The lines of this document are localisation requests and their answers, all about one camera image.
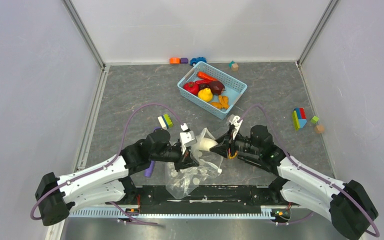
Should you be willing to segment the white toy egg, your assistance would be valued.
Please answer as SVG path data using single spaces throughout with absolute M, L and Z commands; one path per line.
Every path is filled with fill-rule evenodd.
M 214 139 L 204 137 L 201 140 L 198 140 L 197 143 L 191 147 L 191 152 L 193 154 L 201 151 L 209 152 L 210 149 L 215 147 L 217 144 L 218 143 Z

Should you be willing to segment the clear dotted zip top bag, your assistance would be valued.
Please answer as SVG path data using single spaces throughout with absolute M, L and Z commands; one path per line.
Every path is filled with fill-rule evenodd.
M 196 136 L 197 141 L 203 138 L 216 140 L 206 127 Z M 173 163 L 165 164 L 165 188 L 177 200 L 185 198 L 199 185 L 222 173 L 222 156 L 210 151 L 198 151 L 192 155 L 198 160 L 198 167 L 176 171 Z

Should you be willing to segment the yellow toy pear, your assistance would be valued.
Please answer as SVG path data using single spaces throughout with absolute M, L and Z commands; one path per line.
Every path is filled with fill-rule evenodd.
M 198 94 L 197 94 L 198 98 L 200 98 L 201 100 L 203 100 L 204 102 L 210 102 L 212 101 L 213 99 L 213 93 L 211 91 L 210 88 L 204 88 L 204 89 L 201 89 Z

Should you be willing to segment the dark red toy onion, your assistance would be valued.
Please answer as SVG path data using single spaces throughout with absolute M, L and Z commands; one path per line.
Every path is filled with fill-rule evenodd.
M 220 81 L 212 81 L 208 84 L 213 95 L 219 96 L 225 91 L 225 85 Z

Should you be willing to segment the light blue plastic basket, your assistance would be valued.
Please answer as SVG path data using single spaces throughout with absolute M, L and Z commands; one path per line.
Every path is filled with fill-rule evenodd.
M 183 97 L 222 120 L 248 86 L 200 61 L 177 83 L 177 87 Z

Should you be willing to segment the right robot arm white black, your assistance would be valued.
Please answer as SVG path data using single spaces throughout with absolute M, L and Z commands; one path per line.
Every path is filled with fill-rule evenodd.
M 272 173 L 269 199 L 305 207 L 331 222 L 349 240 L 358 240 L 379 216 L 364 187 L 355 180 L 344 182 L 323 175 L 299 162 L 275 145 L 264 125 L 255 125 L 243 136 L 233 125 L 209 151 L 233 157 Z

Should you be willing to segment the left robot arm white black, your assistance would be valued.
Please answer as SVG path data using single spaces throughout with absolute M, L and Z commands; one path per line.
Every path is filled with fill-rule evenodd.
M 54 172 L 45 174 L 34 194 L 36 203 L 30 217 L 47 227 L 92 205 L 121 200 L 131 204 L 137 198 L 137 190 L 124 182 L 149 168 L 152 161 L 173 163 L 176 171 L 199 166 L 191 152 L 198 142 L 192 130 L 180 132 L 174 144 L 170 139 L 167 130 L 158 128 L 92 167 L 61 176 Z

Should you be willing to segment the purple toy microphone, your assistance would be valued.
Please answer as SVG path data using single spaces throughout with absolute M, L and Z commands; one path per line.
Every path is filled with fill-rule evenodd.
M 155 164 L 156 164 L 155 160 L 150 161 L 149 167 L 147 169 L 145 169 L 144 174 L 143 174 L 146 178 L 152 177 L 152 174 L 153 174 L 154 169 L 155 169 Z

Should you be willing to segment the white green block stack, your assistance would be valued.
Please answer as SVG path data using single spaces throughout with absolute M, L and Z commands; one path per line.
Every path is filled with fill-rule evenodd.
M 174 126 L 172 119 L 170 118 L 170 116 L 167 113 L 160 115 L 157 118 L 157 120 L 158 120 L 161 128 L 164 130 L 170 129 Z

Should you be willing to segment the red toy tomato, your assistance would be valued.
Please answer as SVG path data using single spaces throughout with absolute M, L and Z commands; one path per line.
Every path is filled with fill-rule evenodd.
M 200 91 L 199 85 L 193 81 L 185 83 L 183 85 L 183 89 L 193 94 L 194 96 L 197 96 Z

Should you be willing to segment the multicolour block stack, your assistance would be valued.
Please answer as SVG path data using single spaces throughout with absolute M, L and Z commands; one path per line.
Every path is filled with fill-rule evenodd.
M 304 108 L 296 107 L 292 111 L 292 122 L 296 131 L 302 129 L 307 124 L 307 117 Z

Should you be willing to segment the blue toy car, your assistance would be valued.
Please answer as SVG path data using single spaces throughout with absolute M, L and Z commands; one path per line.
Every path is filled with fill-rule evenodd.
M 189 61 L 189 64 L 193 67 L 195 66 L 196 64 L 198 64 L 199 62 L 204 62 L 206 63 L 207 62 L 207 59 L 203 56 L 201 57 L 194 57 L 194 58 L 191 58 L 190 61 Z

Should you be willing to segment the orange cylinder block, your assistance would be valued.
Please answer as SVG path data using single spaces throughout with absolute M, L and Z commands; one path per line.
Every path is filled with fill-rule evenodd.
M 180 64 L 181 63 L 181 59 L 179 57 L 171 57 L 169 59 L 169 63 L 171 65 L 176 65 L 176 64 Z

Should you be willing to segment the green cube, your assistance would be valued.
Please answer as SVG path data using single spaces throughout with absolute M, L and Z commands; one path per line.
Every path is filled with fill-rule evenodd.
M 312 124 L 317 124 L 319 122 L 320 118 L 318 116 L 313 116 L 310 120 Z

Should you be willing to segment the tan wooden cube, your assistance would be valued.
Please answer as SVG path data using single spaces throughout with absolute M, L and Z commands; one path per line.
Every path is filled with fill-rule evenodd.
M 325 132 L 325 127 L 324 127 L 323 125 L 321 125 L 321 124 L 316 125 L 316 126 L 314 127 L 314 131 L 315 131 L 317 134 L 322 134 L 322 133 Z

